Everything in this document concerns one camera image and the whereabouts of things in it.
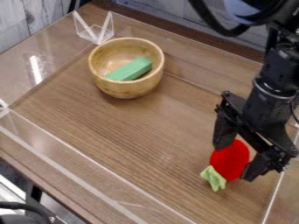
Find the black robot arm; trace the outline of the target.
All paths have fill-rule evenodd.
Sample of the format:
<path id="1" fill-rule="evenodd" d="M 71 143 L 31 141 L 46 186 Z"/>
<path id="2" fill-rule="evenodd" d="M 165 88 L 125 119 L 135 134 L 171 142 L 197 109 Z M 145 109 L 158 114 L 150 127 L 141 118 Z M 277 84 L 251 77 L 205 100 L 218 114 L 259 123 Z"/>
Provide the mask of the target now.
<path id="1" fill-rule="evenodd" d="M 257 150 L 241 177 L 253 181 L 282 172 L 299 155 L 286 124 L 299 106 L 299 0 L 225 0 L 230 15 L 243 25 L 266 25 L 263 67 L 249 98 L 222 93 L 213 143 L 221 150 L 243 137 Z"/>

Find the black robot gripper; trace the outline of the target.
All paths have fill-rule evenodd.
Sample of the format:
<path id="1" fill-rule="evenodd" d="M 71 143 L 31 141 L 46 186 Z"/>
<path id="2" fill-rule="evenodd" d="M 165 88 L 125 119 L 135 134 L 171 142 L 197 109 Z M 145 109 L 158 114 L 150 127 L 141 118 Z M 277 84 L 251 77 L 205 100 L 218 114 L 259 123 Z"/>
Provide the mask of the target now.
<path id="1" fill-rule="evenodd" d="M 230 91 L 223 91 L 221 96 L 213 144 L 219 151 L 233 145 L 237 135 L 245 138 L 257 155 L 246 166 L 242 178 L 253 182 L 270 171 L 282 172 L 291 158 L 298 156 L 299 149 L 286 132 L 298 90 L 273 88 L 255 78 L 247 99 Z"/>

